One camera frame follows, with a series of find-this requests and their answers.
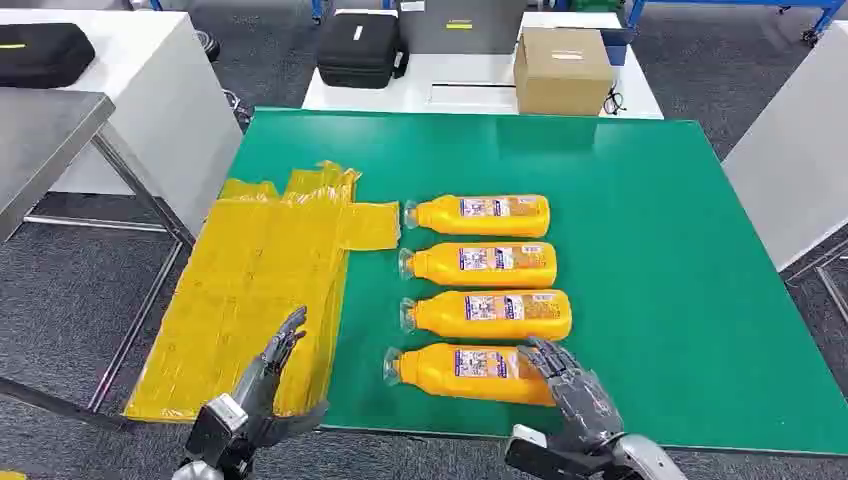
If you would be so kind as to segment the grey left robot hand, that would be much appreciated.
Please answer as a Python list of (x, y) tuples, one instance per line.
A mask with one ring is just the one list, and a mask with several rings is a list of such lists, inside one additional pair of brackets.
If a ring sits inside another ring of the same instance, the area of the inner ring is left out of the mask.
[(270, 448), (285, 438), (315, 429), (329, 408), (329, 403), (322, 400), (300, 415), (283, 417), (273, 411), (283, 369), (296, 343), (306, 334), (299, 331), (306, 312), (307, 308), (300, 306), (288, 315), (264, 350), (247, 366), (231, 393), (248, 415), (246, 424), (239, 429), (239, 437), (253, 448)]

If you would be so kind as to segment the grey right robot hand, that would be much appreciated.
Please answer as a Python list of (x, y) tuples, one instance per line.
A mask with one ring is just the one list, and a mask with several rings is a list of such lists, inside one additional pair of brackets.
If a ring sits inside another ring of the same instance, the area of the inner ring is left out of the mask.
[(520, 355), (541, 375), (563, 416), (563, 429), (548, 437), (563, 452), (593, 453), (623, 433), (622, 419), (594, 371), (562, 345), (530, 337)]

